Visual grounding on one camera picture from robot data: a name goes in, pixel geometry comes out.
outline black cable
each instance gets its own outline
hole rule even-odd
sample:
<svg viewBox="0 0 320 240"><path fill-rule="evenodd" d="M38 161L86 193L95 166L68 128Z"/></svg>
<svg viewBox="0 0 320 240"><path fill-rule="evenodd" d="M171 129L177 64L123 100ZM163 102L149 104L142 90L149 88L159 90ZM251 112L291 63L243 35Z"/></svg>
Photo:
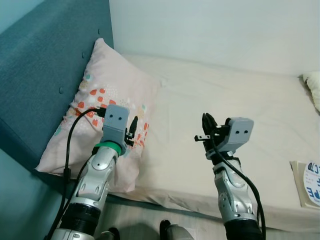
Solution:
<svg viewBox="0 0 320 240"><path fill-rule="evenodd" d="M257 212L259 213L259 215L261 216L261 228L262 228L262 235L263 235L263 239L265 240L266 239L266 220L265 220L265 214L264 214L264 210L262 208L262 204L261 204L261 201L260 201L260 195L259 195L259 191L258 189L256 188L256 186L253 184L253 182L247 177L245 176L242 172L240 172L238 169L236 169L230 162L228 162L225 157L219 152L217 146L216 146L216 143L214 141L214 136L215 136L215 133L214 131L210 134L210 137L212 139L212 146L213 146L213 149L215 151L215 153L218 155L218 157L222 160L222 162L224 162L224 164L226 164L231 170L233 170L236 174L239 175L240 178L242 178L248 185L249 187L251 188L253 194L254 194L254 197L256 199L256 202L258 204L258 210Z"/></svg>
<svg viewBox="0 0 320 240"><path fill-rule="evenodd" d="M106 113L106 109L105 108L90 108L90 109L87 109L86 111L82 112L74 121L74 123L72 124L71 128L70 128L70 131L69 131L69 134L68 134L68 139L67 139L67 142L66 142L66 155L65 155L65 164L64 164L64 170L63 170L63 192L62 192L62 199L61 199L61 203L60 203L60 207L59 207L59 210L58 210L58 213L56 214L55 216L55 219L53 221L53 224L50 228L50 231L48 233L48 235L46 236L46 240L50 240L52 235L54 234L54 231L55 229L57 228L59 222L60 222L60 219L62 217L62 215L64 214L64 212L66 211L70 201L71 201L71 197L72 197L72 194L74 193L74 191L76 190L76 187L77 187L77 184L79 182L79 179L80 179L80 176L81 176L81 173L82 171L84 170L85 166L87 165L87 162L85 162L85 164L82 166L78 176L77 176L77 180L76 180L76 183L73 187L73 190L71 192L71 196L70 198L68 199L66 205L65 205L65 200L66 200L66 195L67 195L67 185L70 181L70 178L71 178L71 170L69 168L69 155L70 155L70 142L71 142L71 136L72 136L72 133L76 127L76 124L79 122L79 120L85 116L87 113L90 113L90 112L96 112L99 117L104 117L105 116L105 113Z"/></svg>

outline bed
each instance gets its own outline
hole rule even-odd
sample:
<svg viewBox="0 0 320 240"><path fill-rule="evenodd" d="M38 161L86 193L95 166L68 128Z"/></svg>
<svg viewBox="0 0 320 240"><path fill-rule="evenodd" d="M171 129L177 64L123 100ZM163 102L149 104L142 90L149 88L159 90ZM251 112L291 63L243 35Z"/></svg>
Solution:
<svg viewBox="0 0 320 240"><path fill-rule="evenodd" d="M58 191L61 177L34 168L77 92L97 38L113 47L106 0L47 0L0 35L0 148ZM162 88L136 188L118 196L220 217L212 164L193 137L202 133L203 112L219 123L243 116L255 126L236 155L260 191L267 226L319 231L319 212L300 207L289 164L319 157L319 115L295 77L125 57Z"/></svg>

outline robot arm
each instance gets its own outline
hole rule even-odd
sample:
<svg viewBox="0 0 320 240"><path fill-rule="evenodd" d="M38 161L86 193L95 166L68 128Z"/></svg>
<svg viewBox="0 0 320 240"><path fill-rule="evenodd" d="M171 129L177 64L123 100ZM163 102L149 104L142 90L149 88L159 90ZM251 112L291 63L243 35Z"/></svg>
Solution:
<svg viewBox="0 0 320 240"><path fill-rule="evenodd" d="M86 172L74 191L52 240L94 240L94 233L104 208L111 173L119 156L126 153L134 137L138 118L127 131L129 110L109 105L103 123L103 137L86 163Z"/></svg>
<svg viewBox="0 0 320 240"><path fill-rule="evenodd" d="M234 153L249 140L253 126L252 120L240 117L228 118L225 125L217 125L207 113L202 116L206 135L194 138L196 142L203 141L206 158L214 165L218 206L228 240L264 239L248 194L248 183L230 168L232 165L243 175L240 160Z"/></svg>

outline book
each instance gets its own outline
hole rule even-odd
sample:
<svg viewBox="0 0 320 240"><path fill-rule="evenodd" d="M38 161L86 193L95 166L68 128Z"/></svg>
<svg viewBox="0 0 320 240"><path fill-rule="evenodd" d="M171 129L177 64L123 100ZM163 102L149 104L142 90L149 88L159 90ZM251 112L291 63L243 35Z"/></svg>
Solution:
<svg viewBox="0 0 320 240"><path fill-rule="evenodd" d="M307 164L298 161L291 161L290 164L293 171L294 181L296 189L298 191L301 207L320 209L320 207L317 204L310 200L308 193L305 189L304 172Z"/></svg>

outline white pillow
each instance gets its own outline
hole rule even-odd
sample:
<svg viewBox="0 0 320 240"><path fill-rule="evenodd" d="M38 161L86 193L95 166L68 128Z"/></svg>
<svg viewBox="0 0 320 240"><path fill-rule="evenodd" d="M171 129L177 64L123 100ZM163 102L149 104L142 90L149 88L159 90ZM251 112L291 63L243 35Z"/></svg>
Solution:
<svg viewBox="0 0 320 240"><path fill-rule="evenodd" d="M303 81L312 93L315 108L320 111L320 72L313 71L303 74Z"/></svg>
<svg viewBox="0 0 320 240"><path fill-rule="evenodd" d="M134 146L130 147L124 156L119 157L116 163L110 191L134 190L149 128L150 113L159 86L157 80L126 61L102 38L97 39L79 91L50 139L36 170L61 174L65 165L69 130L77 116L88 108L117 104L130 110L128 127L135 116L138 116L138 124ZM100 142L103 136L102 126L103 119L91 112L74 128L69 157L72 178L76 178L82 165L91 156L92 149Z"/></svg>

